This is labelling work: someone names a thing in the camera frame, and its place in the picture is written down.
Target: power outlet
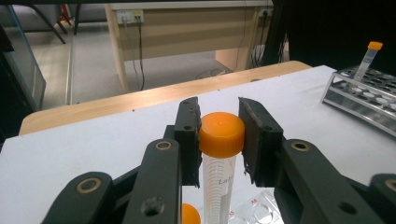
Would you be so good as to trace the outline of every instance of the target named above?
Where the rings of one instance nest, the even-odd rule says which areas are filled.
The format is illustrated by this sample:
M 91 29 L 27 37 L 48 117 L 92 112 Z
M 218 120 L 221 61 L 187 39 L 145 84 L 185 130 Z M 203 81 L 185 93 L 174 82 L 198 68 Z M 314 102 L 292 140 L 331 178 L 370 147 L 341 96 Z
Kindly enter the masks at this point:
M 117 21 L 119 24 L 123 24 L 124 21 L 128 23 L 142 23 L 144 21 L 143 10 L 117 10 Z
M 259 11 L 259 17 L 263 17 L 264 13 L 267 13 L 268 17 L 271 17 L 273 14 L 274 8 L 273 7 L 262 7 Z

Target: centrifuge tube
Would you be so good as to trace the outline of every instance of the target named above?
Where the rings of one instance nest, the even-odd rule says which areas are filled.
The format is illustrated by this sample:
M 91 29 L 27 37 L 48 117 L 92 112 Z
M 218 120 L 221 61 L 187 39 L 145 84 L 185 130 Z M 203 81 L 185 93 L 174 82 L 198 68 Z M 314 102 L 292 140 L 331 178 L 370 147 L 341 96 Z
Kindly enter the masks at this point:
M 361 81 L 364 74 L 366 73 L 367 69 L 369 68 L 373 58 L 375 57 L 376 53 L 381 50 L 382 43 L 372 41 L 370 42 L 369 46 L 367 47 L 366 54 L 364 55 L 363 60 L 361 61 L 361 65 L 356 72 L 354 79 L 357 81 Z
M 244 146 L 245 125 L 216 112 L 202 118 L 199 132 L 204 168 L 204 223 L 228 223 L 236 155 Z

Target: orange cap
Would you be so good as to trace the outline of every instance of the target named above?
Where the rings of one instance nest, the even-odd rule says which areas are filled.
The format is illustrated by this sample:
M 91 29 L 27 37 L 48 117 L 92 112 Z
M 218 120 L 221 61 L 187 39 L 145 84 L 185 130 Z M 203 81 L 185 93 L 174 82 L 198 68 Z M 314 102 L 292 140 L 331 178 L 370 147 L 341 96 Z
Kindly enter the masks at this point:
M 367 48 L 368 49 L 381 50 L 382 43 L 381 42 L 372 41 L 372 42 L 370 42 L 369 47 L 367 47 Z
M 199 132 L 202 152 L 214 158 L 229 158 L 244 147 L 245 124 L 237 116 L 216 112 L 202 118 Z
M 181 211 L 182 224 L 201 224 L 201 217 L 199 216 L 198 211 L 192 205 L 183 203 Z

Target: electrical cable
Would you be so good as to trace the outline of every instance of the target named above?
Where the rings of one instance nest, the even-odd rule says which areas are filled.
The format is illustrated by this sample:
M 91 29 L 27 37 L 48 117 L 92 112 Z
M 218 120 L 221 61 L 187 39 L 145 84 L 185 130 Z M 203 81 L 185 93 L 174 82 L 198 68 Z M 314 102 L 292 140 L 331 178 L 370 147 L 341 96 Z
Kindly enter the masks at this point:
M 262 40 L 264 37 L 264 29 L 265 29 L 265 23 L 267 21 L 267 17 L 268 17 L 268 12 L 264 11 L 262 14 L 262 35 L 260 38 L 260 42 L 259 42 L 259 45 L 253 49 L 253 53 L 251 54 L 251 64 L 253 65 L 253 67 L 260 66 L 261 58 L 262 58 L 262 55 L 264 54 L 264 47 L 262 45 Z
M 123 23 L 123 25 L 124 25 L 124 27 L 125 27 L 125 33 L 126 33 L 126 35 L 127 35 L 127 37 L 128 37 L 128 45 L 129 45 L 129 48 L 132 50 L 133 48 L 132 48 L 132 39 L 131 39 L 131 36 L 129 35 L 129 31 L 128 31 L 128 28 L 127 28 L 127 26 L 126 26 L 126 19 L 125 19 L 125 17 L 122 17 L 121 18 L 122 19 L 122 23 Z M 137 76 L 137 71 L 136 71 L 136 66 L 134 65 L 134 75 L 136 76 L 136 84 L 137 84 L 137 89 L 139 90 L 140 89 L 140 86 L 139 86 L 139 78 L 138 78 L 138 76 Z
M 235 62 L 235 68 L 233 69 L 233 71 L 236 69 L 236 67 L 238 67 L 238 60 L 239 60 L 239 50 L 241 49 L 242 43 L 244 42 L 245 39 L 245 32 L 246 32 L 246 28 L 247 28 L 247 10 L 248 10 L 248 4 L 247 1 L 244 0 L 245 3 L 245 18 L 244 18 L 244 35 L 242 36 L 241 42 L 239 43 L 238 46 L 238 51 L 236 52 L 236 62 Z
M 139 58 L 140 58 L 140 70 L 142 71 L 142 88 L 140 89 L 141 91 L 145 88 L 145 73 L 143 71 L 143 48 L 142 48 L 142 21 L 140 20 L 140 17 L 134 17 L 137 20 L 137 27 L 139 29 Z

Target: white tabletop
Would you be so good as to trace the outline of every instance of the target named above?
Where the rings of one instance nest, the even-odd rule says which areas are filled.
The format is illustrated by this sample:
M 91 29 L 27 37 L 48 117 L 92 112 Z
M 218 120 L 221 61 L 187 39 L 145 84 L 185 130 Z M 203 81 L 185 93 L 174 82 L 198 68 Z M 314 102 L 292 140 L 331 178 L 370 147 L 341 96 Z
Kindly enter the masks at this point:
M 261 102 L 286 138 L 316 145 L 345 176 L 368 184 L 396 174 L 396 139 L 363 120 L 319 102 L 333 69 L 320 66 L 198 96 L 202 115 L 237 115 L 238 96 Z M 39 223 L 75 176 L 99 171 L 117 178 L 140 164 L 147 144 L 174 124 L 177 102 L 85 120 L 8 139 L 0 154 L 0 223 Z M 250 185 L 238 155 L 232 206 L 262 189 Z M 183 188 L 183 202 L 203 211 L 203 190 Z

